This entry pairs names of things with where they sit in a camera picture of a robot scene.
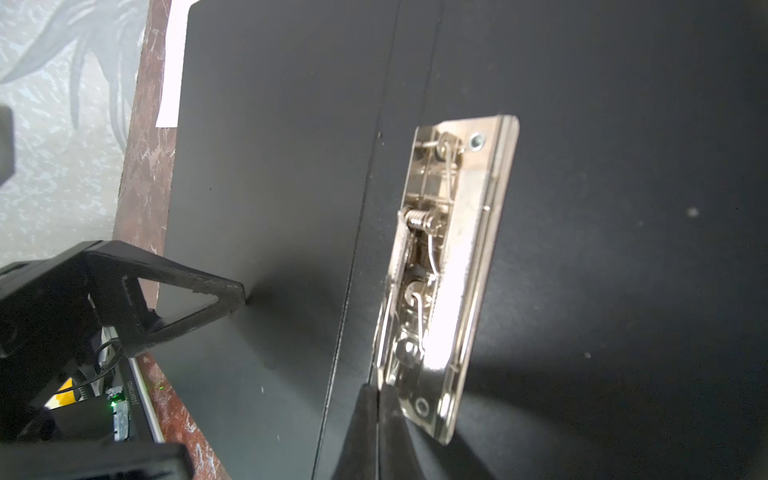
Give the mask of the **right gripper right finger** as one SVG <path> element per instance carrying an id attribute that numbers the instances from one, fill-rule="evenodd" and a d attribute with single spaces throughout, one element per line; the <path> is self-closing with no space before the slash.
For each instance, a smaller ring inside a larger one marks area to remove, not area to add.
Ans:
<path id="1" fill-rule="evenodd" d="M 378 478 L 424 480 L 397 390 L 384 385 L 378 396 Z"/>

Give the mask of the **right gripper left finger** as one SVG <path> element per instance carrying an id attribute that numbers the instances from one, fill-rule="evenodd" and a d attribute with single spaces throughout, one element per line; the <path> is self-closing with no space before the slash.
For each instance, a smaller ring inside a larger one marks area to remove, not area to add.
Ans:
<path id="1" fill-rule="evenodd" d="M 332 479 L 375 480 L 378 478 L 378 389 L 364 384 L 356 400 Z"/>

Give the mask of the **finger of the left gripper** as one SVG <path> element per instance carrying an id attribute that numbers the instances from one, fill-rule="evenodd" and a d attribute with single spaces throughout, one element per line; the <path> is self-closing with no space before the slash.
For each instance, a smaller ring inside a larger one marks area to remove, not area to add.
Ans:
<path id="1" fill-rule="evenodd" d="M 124 352 L 140 354 L 244 306 L 241 283 L 202 272 L 122 241 L 100 242 L 84 256 L 99 319 Z"/>

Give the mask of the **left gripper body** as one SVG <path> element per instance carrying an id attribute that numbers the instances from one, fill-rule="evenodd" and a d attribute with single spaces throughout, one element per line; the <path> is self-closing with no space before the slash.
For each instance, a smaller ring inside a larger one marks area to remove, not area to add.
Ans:
<path id="1" fill-rule="evenodd" d="M 93 366 L 95 341 L 116 331 L 118 378 L 132 440 L 150 423 L 130 358 L 147 350 L 150 309 L 139 285 L 149 252 L 120 241 L 90 241 L 47 260 L 1 270 L 1 438 L 13 441 L 66 380 Z"/>

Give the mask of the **teal folder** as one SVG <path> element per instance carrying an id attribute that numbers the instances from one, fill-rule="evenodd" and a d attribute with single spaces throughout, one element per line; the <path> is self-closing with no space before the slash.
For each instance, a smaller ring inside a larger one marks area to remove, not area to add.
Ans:
<path id="1" fill-rule="evenodd" d="M 767 475 L 763 1 L 201 1 L 165 254 L 251 301 L 153 354 L 235 479 L 327 479 L 417 127 L 520 135 L 429 479 Z"/>

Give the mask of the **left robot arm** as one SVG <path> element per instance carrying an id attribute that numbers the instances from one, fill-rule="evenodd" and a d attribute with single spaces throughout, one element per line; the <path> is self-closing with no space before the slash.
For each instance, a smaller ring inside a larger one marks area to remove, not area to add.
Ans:
<path id="1" fill-rule="evenodd" d="M 190 479 L 186 446 L 63 440 L 47 401 L 91 380 L 96 335 L 133 358 L 241 308 L 241 283 L 122 241 L 87 241 L 1 270 L 1 475 L 5 479 Z"/>

